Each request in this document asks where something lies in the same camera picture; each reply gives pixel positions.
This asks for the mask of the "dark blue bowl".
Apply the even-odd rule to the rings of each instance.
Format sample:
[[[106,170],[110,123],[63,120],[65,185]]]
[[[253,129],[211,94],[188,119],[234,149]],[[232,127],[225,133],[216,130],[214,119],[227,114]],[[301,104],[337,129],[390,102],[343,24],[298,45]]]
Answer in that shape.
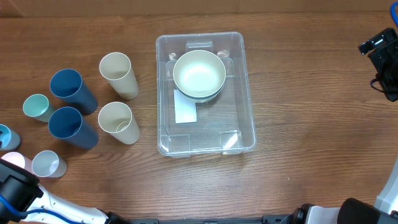
[[[196,103],[206,103],[216,98],[217,95],[222,91],[224,84],[221,86],[215,86],[210,84],[201,84],[194,86],[183,86],[180,88],[175,85],[177,90],[189,100]]]

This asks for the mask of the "cream bowl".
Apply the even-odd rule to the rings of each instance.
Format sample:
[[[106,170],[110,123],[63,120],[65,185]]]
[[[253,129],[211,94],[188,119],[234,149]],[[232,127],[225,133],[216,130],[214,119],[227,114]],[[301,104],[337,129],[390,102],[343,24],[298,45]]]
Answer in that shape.
[[[172,75],[180,88],[201,84],[221,86],[226,80],[226,67],[214,53],[192,50],[176,61]]]

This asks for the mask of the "light blue small cup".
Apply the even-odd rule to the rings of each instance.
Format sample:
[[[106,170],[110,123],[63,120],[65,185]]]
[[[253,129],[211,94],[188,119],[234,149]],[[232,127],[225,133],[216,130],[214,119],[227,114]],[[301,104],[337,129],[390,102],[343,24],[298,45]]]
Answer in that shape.
[[[15,151],[21,144],[20,136],[4,124],[1,127],[1,150],[2,151]]]

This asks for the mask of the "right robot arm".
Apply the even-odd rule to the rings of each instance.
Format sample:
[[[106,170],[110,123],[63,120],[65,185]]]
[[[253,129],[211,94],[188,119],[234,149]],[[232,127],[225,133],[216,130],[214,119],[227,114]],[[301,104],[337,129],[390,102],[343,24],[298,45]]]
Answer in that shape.
[[[377,73],[370,86],[385,94],[391,102],[397,101],[397,33],[384,29],[358,47],[368,54]],[[346,199],[340,207],[320,207],[303,204],[282,223],[333,223],[333,224],[397,224],[397,164],[374,205],[355,198]]]

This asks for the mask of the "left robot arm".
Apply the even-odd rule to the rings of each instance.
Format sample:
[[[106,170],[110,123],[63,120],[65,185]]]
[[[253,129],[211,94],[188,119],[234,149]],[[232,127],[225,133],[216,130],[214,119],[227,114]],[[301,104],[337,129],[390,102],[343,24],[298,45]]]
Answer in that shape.
[[[1,160],[1,223],[129,224],[113,212],[77,205],[48,192],[29,171]]]

